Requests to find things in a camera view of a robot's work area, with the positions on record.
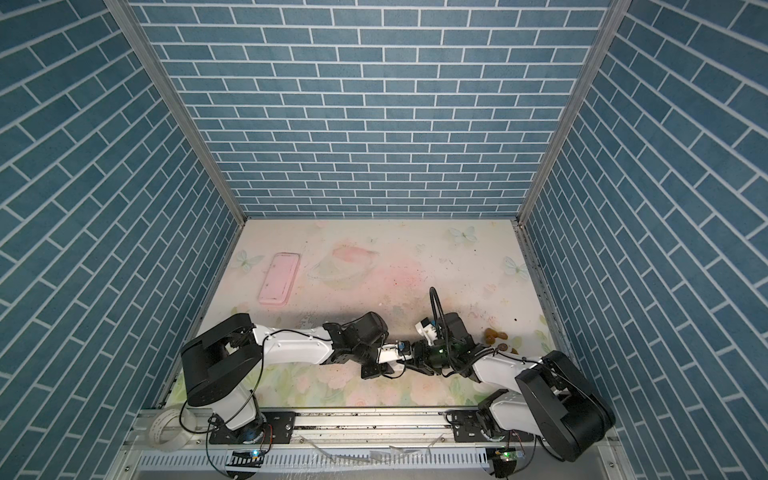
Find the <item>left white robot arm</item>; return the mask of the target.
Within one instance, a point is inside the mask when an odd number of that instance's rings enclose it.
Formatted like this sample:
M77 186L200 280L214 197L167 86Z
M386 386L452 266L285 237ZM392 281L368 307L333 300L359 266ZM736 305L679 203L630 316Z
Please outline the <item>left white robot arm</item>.
M328 322L297 330L256 325L235 314L181 349L186 405L210 408L230 430L260 422L255 393L241 382L256 368L277 364L376 366L378 348L389 335L374 312L347 323Z

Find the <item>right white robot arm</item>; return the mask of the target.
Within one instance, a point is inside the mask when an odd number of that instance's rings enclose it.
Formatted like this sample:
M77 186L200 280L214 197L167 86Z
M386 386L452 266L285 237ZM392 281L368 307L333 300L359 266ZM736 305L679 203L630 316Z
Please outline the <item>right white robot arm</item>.
M525 432L573 462L616 424L611 407L560 351L530 358L483 346L456 313L425 318L415 328L422 339L410 347L409 369L460 376L493 389L470 421L492 441Z

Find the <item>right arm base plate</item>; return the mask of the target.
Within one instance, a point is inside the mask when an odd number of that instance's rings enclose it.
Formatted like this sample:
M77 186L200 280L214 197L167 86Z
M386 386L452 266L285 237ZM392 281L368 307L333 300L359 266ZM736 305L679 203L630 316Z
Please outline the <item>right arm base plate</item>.
M508 434L479 410L449 410L444 414L457 443L506 442Z

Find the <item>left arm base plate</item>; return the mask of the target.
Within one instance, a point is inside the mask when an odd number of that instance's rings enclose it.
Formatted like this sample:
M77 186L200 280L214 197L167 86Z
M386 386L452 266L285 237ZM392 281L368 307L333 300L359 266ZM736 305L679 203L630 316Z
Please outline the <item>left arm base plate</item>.
M293 435L296 413L267 411L261 418L235 429L224 424L217 414L213 415L208 442L213 445L261 445L288 444Z

